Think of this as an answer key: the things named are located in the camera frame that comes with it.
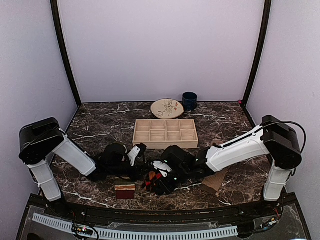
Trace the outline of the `black argyle sock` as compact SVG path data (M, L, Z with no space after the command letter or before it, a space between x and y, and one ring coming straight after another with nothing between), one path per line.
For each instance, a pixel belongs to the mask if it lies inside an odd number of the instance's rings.
M159 170L150 171L141 186L142 189L158 196L171 194L173 188Z

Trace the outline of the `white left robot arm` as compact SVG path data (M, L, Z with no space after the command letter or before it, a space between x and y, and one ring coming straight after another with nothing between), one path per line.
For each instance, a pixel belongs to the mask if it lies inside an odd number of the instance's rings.
M22 127L19 131L19 158L29 168L44 197L51 203L51 210L60 218L67 218L70 206L63 199L47 157L55 155L74 167L92 182L103 181L107 176L139 179L143 165L137 159L145 157L146 145L139 143L131 150L121 142L108 145L104 151L91 156L73 141L50 117Z

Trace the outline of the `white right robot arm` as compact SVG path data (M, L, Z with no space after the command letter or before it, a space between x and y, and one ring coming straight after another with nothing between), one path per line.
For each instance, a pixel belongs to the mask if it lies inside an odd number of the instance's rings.
M249 132L223 144L214 144L197 152L169 146L160 159L150 163L152 170L142 185L156 195L171 194L188 179L202 179L259 156L271 156L272 166L263 188L263 200L255 205L255 213L266 217L275 208L291 173L301 164L305 145L300 145L292 121L281 121L272 115Z

